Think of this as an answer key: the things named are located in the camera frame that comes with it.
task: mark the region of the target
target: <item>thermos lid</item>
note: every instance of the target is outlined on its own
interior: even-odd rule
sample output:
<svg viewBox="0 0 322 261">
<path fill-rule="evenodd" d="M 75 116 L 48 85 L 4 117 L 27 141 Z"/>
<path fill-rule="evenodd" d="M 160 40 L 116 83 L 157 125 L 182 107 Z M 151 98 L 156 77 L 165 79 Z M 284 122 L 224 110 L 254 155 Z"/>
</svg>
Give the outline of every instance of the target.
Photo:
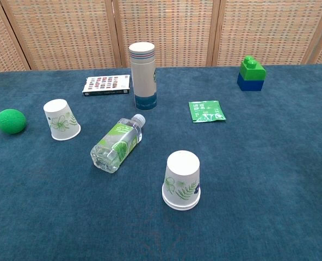
<svg viewBox="0 0 322 261">
<path fill-rule="evenodd" d="M 135 42 L 128 49 L 133 63 L 146 64 L 155 60 L 155 45 L 150 42 Z"/>
</svg>

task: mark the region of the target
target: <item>blue toy block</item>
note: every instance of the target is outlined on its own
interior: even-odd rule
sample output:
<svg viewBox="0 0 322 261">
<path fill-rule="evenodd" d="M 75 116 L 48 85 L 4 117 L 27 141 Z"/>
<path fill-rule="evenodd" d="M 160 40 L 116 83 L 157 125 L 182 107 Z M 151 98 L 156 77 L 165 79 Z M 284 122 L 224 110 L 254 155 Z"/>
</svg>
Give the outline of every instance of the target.
<svg viewBox="0 0 322 261">
<path fill-rule="evenodd" d="M 243 77 L 238 73 L 237 84 L 241 91 L 261 91 L 264 81 L 263 80 L 243 80 Z"/>
</svg>

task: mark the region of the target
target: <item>green toy block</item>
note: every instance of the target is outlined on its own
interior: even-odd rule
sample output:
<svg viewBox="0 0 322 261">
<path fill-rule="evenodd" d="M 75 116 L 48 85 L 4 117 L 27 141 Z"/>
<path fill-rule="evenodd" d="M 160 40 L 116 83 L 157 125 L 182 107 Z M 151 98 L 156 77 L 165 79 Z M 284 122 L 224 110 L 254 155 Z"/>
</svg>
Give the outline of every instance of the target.
<svg viewBox="0 0 322 261">
<path fill-rule="evenodd" d="M 243 80 L 265 80 L 266 70 L 254 57 L 247 55 L 239 69 Z"/>
</svg>

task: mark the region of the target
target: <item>bottle label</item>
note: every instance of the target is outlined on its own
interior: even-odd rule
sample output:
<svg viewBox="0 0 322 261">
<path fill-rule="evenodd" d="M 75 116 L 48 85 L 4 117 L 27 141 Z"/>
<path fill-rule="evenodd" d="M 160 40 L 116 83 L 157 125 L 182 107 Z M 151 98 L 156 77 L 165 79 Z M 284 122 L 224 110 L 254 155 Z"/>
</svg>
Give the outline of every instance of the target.
<svg viewBox="0 0 322 261">
<path fill-rule="evenodd" d="M 131 126 L 117 123 L 98 144 L 114 150 L 122 163 L 137 145 L 137 131 Z"/>
</svg>

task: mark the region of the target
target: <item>white thermos bottle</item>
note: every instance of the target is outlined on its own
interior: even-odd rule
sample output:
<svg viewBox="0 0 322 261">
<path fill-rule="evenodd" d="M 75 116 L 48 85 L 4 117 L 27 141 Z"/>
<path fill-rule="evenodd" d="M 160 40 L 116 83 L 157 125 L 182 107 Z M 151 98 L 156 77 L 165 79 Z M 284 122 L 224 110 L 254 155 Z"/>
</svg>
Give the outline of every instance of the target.
<svg viewBox="0 0 322 261">
<path fill-rule="evenodd" d="M 135 42 L 129 46 L 135 106 L 150 110 L 156 106 L 155 46 Z"/>
</svg>

